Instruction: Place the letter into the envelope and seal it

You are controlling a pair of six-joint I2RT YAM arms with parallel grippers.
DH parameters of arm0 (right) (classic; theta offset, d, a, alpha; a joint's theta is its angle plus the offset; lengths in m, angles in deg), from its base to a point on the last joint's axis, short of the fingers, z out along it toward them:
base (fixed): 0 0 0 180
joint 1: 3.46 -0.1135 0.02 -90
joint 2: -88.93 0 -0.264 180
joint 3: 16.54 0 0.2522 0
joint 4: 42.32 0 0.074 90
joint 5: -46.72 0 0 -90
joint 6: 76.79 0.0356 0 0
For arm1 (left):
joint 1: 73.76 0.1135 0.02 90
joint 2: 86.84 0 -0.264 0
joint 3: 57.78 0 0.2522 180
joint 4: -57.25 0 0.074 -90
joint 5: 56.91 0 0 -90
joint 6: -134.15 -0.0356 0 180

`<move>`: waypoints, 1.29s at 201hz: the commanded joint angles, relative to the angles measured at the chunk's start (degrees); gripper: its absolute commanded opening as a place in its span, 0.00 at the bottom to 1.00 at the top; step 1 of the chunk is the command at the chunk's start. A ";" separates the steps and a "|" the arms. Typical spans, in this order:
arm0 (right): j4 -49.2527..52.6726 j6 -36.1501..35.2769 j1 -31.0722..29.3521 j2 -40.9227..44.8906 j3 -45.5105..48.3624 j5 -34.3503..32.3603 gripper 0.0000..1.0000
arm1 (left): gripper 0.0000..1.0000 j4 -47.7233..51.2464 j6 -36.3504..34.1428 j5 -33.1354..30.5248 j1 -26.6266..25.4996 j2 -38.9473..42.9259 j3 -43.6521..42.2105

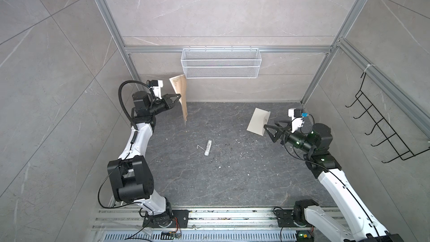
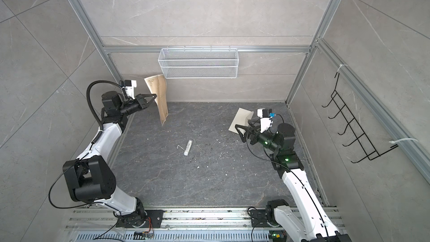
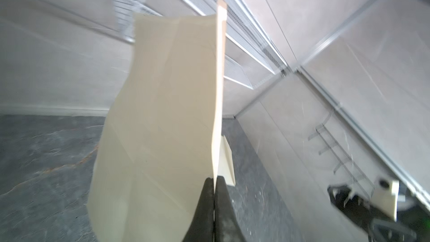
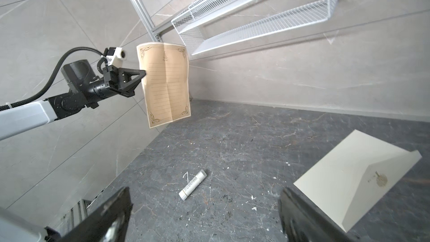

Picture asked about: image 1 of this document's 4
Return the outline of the cream paper envelope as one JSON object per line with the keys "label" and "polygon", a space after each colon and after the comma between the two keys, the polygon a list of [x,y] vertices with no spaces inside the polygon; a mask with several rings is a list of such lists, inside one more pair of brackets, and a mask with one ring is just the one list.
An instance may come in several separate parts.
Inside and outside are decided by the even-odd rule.
{"label": "cream paper envelope", "polygon": [[263,136],[265,133],[264,126],[268,123],[271,112],[255,108],[253,116],[247,127],[247,131]]}

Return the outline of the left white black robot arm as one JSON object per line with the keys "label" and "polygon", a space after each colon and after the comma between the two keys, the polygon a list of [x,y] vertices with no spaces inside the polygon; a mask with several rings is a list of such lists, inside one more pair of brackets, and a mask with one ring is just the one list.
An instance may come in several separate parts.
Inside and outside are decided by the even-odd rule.
{"label": "left white black robot arm", "polygon": [[158,221],[173,218],[171,205],[155,190],[155,182],[145,154],[156,125],[156,115],[172,109],[180,94],[166,94],[161,98],[146,91],[133,94],[134,108],[131,135],[126,148],[117,160],[107,165],[110,185],[117,202],[140,206]]}

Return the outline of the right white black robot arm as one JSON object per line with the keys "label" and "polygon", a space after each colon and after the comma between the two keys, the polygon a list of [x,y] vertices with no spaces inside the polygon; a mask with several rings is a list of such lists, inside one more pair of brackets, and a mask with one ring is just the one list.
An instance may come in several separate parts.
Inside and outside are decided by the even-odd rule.
{"label": "right white black robot arm", "polygon": [[400,242],[399,234],[392,234],[371,213],[349,183],[342,167],[330,154],[333,140],[331,129],[322,123],[312,126],[309,133],[291,132],[279,123],[264,125],[273,142],[304,152],[301,160],[314,177],[324,186],[342,213],[347,225],[343,226],[329,216],[311,199],[297,201],[293,219],[298,226],[312,225],[332,242]]}

